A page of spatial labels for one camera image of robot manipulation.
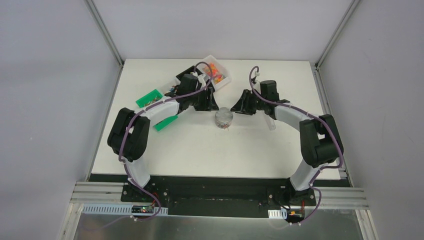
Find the clear plastic jar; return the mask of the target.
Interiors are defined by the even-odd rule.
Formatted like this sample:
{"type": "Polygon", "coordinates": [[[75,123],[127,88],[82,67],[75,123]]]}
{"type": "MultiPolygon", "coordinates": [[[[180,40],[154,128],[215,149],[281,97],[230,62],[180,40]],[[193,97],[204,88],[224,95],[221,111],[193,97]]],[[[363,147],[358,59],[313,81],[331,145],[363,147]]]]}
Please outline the clear plastic jar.
{"type": "Polygon", "coordinates": [[[229,129],[229,127],[232,125],[232,121],[233,121],[232,119],[222,120],[222,119],[216,118],[214,120],[214,123],[219,129],[226,130],[226,129],[229,129]]]}

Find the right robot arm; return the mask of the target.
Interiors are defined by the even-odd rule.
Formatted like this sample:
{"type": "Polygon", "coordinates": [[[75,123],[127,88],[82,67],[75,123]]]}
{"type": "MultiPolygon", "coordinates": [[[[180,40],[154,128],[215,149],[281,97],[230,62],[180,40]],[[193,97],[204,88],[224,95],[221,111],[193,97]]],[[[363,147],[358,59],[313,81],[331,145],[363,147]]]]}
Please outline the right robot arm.
{"type": "Polygon", "coordinates": [[[244,89],[231,112],[252,116],[262,111],[274,121],[283,122],[299,132],[302,161],[288,179],[284,200],[296,205],[308,193],[322,168],[328,167],[343,152],[343,144],[330,114],[312,116],[295,108],[286,99],[280,99],[277,83],[265,80],[257,83],[258,89],[244,89]]]}

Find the clear plastic scoop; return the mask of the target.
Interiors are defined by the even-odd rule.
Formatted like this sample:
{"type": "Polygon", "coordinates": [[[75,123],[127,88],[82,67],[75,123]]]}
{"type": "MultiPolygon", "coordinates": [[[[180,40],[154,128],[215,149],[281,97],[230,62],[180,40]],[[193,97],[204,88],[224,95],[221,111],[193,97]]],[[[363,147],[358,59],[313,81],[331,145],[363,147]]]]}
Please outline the clear plastic scoop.
{"type": "Polygon", "coordinates": [[[270,131],[274,131],[276,129],[275,120],[271,118],[270,116],[268,116],[267,114],[264,114],[264,119],[268,126],[268,129],[270,131]]]}

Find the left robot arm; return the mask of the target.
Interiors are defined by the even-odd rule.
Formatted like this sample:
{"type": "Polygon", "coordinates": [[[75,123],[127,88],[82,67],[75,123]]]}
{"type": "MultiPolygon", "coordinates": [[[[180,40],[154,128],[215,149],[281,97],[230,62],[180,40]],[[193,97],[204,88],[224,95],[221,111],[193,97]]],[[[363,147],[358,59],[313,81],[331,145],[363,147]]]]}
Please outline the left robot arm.
{"type": "Polygon", "coordinates": [[[123,164],[129,182],[135,185],[133,195],[140,202],[152,198],[153,189],[147,185],[151,175],[145,167],[143,155],[147,149],[152,126],[177,116],[189,107],[197,111],[217,110],[209,76],[186,73],[171,91],[138,109],[122,108],[113,123],[107,145],[123,164]]]}

